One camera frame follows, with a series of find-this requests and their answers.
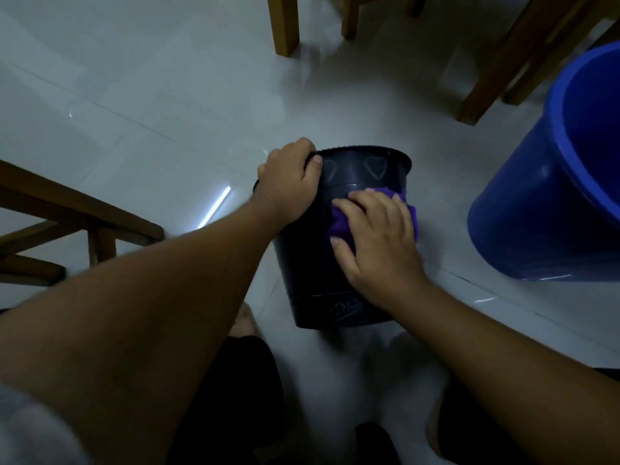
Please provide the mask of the person's left hand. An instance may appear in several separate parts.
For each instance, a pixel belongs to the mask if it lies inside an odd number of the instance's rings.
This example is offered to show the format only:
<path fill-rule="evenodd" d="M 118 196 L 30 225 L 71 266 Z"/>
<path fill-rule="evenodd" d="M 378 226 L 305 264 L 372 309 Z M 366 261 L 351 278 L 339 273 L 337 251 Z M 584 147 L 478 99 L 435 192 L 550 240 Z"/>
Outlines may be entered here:
<path fill-rule="evenodd" d="M 257 170 L 258 184 L 249 206 L 260 228 L 271 237 L 301 217 L 314 202 L 304 199 L 302 182 L 311 154 L 317 154 L 314 144 L 299 138 L 271 151 Z"/>

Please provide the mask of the person's right hand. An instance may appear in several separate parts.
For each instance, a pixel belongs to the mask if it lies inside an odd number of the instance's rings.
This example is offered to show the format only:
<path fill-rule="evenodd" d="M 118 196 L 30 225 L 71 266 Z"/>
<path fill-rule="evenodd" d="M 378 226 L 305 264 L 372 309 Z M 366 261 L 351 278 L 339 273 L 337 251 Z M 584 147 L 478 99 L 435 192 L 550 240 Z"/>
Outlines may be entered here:
<path fill-rule="evenodd" d="M 361 274 L 350 285 L 372 305 L 396 318 L 430 282 L 399 204 L 388 199 L 389 220 L 368 220 L 362 207 L 348 197 L 334 199 L 332 204 L 348 218 L 354 238 Z"/>

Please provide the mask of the person's left forearm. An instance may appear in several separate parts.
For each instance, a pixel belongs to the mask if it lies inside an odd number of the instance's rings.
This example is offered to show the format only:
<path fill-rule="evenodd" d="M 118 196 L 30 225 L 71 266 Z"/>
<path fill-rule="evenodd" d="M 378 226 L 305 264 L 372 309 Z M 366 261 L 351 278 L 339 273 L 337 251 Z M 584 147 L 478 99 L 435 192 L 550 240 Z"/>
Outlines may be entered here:
<path fill-rule="evenodd" d="M 253 197 L 0 316 L 0 383 L 47 406 L 96 464 L 160 464 L 286 224 Z"/>

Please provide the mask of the blue plastic bucket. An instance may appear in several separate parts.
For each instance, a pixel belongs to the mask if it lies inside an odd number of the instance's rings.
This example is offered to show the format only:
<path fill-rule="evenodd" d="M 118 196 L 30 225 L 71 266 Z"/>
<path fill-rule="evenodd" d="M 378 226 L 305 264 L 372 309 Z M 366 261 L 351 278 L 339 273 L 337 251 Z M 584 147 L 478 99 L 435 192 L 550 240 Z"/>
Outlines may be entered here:
<path fill-rule="evenodd" d="M 620 40 L 562 70 L 467 226 L 480 256 L 511 278 L 620 281 Z"/>

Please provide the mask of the wooden chair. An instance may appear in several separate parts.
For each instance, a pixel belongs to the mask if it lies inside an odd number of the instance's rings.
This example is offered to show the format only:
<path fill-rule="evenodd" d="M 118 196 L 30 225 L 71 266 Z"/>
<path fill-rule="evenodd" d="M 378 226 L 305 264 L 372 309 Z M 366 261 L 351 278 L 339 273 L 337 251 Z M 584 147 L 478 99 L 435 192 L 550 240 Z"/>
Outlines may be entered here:
<path fill-rule="evenodd" d="M 474 126 L 499 98 L 522 104 L 604 19 L 612 18 L 615 22 L 589 49 L 620 40 L 620 0 L 529 0 L 456 119 Z"/>
<path fill-rule="evenodd" d="M 347 41 L 356 38 L 360 8 L 380 0 L 342 0 L 343 19 L 341 35 Z M 405 13 L 419 17 L 427 0 L 407 0 Z M 299 46 L 298 0 L 267 0 L 275 53 L 291 57 Z"/>
<path fill-rule="evenodd" d="M 0 208 L 42 219 L 0 235 L 0 283 L 47 288 L 66 280 L 64 266 L 21 253 L 81 231 L 90 266 L 116 257 L 117 240 L 146 247 L 165 239 L 157 224 L 3 160 Z"/>

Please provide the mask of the person's left leg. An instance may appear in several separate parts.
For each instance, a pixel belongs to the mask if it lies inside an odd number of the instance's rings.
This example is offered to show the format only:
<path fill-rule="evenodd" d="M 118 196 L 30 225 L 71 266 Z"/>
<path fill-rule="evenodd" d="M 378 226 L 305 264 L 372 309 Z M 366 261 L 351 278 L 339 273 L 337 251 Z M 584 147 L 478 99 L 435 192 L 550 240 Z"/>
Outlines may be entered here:
<path fill-rule="evenodd" d="M 243 303 L 178 428 L 166 465 L 260 465 L 284 430 L 275 357 Z"/>

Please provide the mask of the black plastic waste bin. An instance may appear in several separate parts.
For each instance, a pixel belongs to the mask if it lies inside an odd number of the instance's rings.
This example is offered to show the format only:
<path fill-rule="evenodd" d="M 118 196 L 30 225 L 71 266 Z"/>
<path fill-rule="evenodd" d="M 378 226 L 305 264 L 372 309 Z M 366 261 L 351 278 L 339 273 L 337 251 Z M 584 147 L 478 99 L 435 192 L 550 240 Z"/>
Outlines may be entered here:
<path fill-rule="evenodd" d="M 380 324 L 389 314 L 356 292 L 337 264 L 328 230 L 332 201 L 366 188 L 406 191 L 412 161 L 381 146 L 348 146 L 317 152 L 323 158 L 314 202 L 275 239 L 284 287 L 297 327 L 333 330 Z"/>

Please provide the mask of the grey shirt sleeve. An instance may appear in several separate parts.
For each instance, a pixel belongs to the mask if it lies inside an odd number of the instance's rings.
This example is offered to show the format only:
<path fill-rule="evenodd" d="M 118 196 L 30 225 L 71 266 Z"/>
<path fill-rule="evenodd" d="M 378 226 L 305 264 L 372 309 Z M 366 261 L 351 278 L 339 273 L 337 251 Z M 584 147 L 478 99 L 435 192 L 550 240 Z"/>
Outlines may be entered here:
<path fill-rule="evenodd" d="M 0 465 L 92 465 L 92 460 L 60 416 L 0 383 Z"/>

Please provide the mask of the purple cleaning cloth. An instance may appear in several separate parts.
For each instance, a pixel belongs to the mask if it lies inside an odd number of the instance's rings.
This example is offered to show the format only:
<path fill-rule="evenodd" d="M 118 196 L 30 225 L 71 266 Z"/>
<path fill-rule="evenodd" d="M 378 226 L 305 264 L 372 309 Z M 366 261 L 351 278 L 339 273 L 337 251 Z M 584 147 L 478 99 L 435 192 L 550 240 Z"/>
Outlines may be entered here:
<path fill-rule="evenodd" d="M 399 195 L 401 201 L 407 204 L 407 208 L 410 213 L 410 217 L 412 219 L 412 225 L 414 228 L 414 239 L 415 239 L 415 242 L 417 242 L 419 238 L 419 224 L 417 221 L 417 211 L 415 207 L 407 203 L 406 191 L 403 190 L 401 192 L 396 192 L 387 187 L 373 188 L 373 190 L 376 192 L 383 193 L 388 198 L 393 198 L 394 195 Z M 345 241 L 347 245 L 349 246 L 349 248 L 352 250 L 352 252 L 355 254 L 355 243 L 354 243 L 354 238 L 352 236 L 350 226 L 348 223 L 348 218 L 342 212 L 342 210 L 340 210 L 334 205 L 332 205 L 332 218 L 333 218 L 333 222 L 330 225 L 329 230 L 327 232 L 329 237 L 338 238 L 338 239 Z"/>

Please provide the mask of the person's right forearm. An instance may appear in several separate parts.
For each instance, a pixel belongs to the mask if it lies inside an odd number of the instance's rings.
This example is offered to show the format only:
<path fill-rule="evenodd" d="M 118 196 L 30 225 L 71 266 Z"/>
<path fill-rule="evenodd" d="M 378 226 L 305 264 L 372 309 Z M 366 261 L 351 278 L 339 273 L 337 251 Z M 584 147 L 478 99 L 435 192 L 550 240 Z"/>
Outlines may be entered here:
<path fill-rule="evenodd" d="M 539 465 L 620 465 L 620 382 L 464 305 L 433 284 L 385 308 L 426 344 Z"/>

